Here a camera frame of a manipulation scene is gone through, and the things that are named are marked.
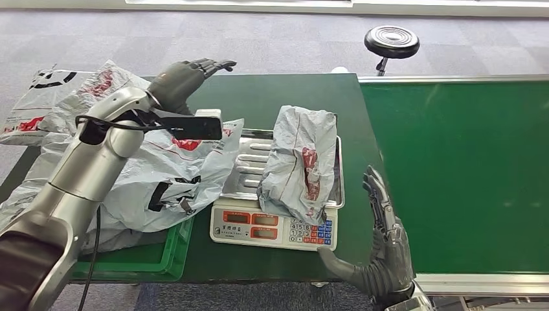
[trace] stool seat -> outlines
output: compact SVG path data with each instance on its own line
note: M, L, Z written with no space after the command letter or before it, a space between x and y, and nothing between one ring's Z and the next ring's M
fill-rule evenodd
M420 39L408 29L398 26L378 26L364 37L366 48L384 58L408 58L420 49Z

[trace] silver robotic arm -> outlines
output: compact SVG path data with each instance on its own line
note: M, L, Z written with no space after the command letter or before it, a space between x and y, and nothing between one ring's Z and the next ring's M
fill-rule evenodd
M141 146L147 130L178 139L220 139L221 120L159 118L158 109L191 115L186 99L220 69L235 62L178 62L147 90L114 92L77 117L75 139L30 207L0 231L0 311L48 310L70 278L99 203Z
M370 263L365 267L350 264L338 259L326 247L319 248L320 258L332 273L372 296L379 310L433 310L429 299L414 281L408 236L394 213L379 172L368 167L363 187L370 194L374 214Z

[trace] green tabletop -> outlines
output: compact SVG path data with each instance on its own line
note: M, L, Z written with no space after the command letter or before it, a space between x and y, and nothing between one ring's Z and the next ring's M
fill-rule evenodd
M345 206L339 210L336 254L351 262L368 260L372 215L362 174L368 163L381 169L368 112L355 75L214 76L189 98L193 108L219 108L225 120L245 119L246 128L272 129L283 105L326 109L338 114ZM214 243L210 209L196 216L182 281L311 281L329 279L310 251Z
M527 79L361 83L417 272L549 273L549 78Z
M189 104L222 109L225 120L243 117L246 128L258 129L272 129L284 104L338 114L342 259L368 259L372 216L361 178L369 163L383 169L381 153L420 275L547 274L549 77L491 79L373 78L359 85L354 75L214 76ZM0 198L19 185L37 155L37 148L23 154ZM209 220L209 209L196 216L182 282L332 277L314 252L213 243ZM537 282L546 293L549 281Z

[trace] black cable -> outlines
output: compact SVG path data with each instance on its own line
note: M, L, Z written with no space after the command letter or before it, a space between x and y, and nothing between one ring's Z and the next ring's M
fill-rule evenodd
M80 299L78 311L82 311L82 308L84 307L87 290L89 289L89 283L91 282L91 275L93 273L93 265L95 264L95 257L97 257L97 249L99 248L99 233L101 230L101 207L97 207L95 217L97 223L95 228L95 242L93 244L93 253L91 255L91 261L89 263L89 272L87 273L86 283L84 285L84 291L82 291L82 298Z
M158 126L131 126L131 125L125 125L125 124L119 124L103 119L99 119L96 117L92 117L90 115L77 115L75 118L75 123L78 126L80 123L83 122L82 119L85 120L92 120L94 122L97 122L99 124L105 124L114 128L122 128L123 130L134 130L134 131L154 131L154 130L167 130L170 128L173 128L173 126L167 126L167 125L158 125Z

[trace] crumpled plastic bag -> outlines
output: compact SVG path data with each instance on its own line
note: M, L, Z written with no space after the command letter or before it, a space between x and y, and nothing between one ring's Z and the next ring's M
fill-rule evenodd
M40 70L28 91L19 99L0 128L0 143L41 146L47 131L40 127L44 116L88 79L92 73L61 69Z
M164 130L148 132L100 204L99 251L134 246L142 232L168 229L218 199L238 155L243 126L243 119L224 122L219 141L178 141ZM0 229L30 205L72 140L63 133L44 137L25 180L0 205ZM167 187L159 193L162 184ZM95 224L94 219L84 250L93 247Z
M89 108L119 89L128 86L146 89L149 84L149 81L108 60L80 87L57 102L44 116L39 127L48 132L74 135L76 133L74 119L77 115L86 114Z
M257 195L265 213L322 225L333 187L335 114L282 106Z

